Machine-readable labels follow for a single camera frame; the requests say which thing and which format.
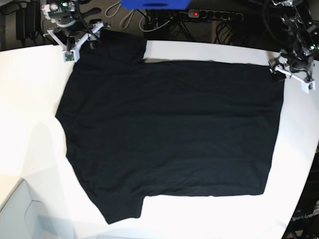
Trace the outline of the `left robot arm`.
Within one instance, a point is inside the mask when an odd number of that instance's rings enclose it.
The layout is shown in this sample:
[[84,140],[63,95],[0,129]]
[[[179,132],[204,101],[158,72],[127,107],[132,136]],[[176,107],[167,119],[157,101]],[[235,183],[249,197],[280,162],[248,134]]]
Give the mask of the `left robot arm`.
[[[281,21],[288,31],[284,41],[269,26],[270,4],[281,8]],[[319,55],[319,25],[312,19],[307,4],[303,0],[266,0],[262,20],[270,36],[283,47],[279,56],[269,60],[273,77],[282,81],[288,76],[306,85],[313,84],[315,58]]]

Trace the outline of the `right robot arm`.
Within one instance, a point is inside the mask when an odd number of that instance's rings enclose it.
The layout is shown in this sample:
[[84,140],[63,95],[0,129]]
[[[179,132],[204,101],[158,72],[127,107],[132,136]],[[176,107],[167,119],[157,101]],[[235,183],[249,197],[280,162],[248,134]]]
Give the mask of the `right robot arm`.
[[88,4],[88,0],[47,0],[41,5],[41,11],[46,19],[55,24],[53,36],[55,42],[67,45],[75,43],[75,37],[80,33],[91,33],[93,24],[85,19],[99,14],[101,9],[93,7],[81,12],[80,6]]

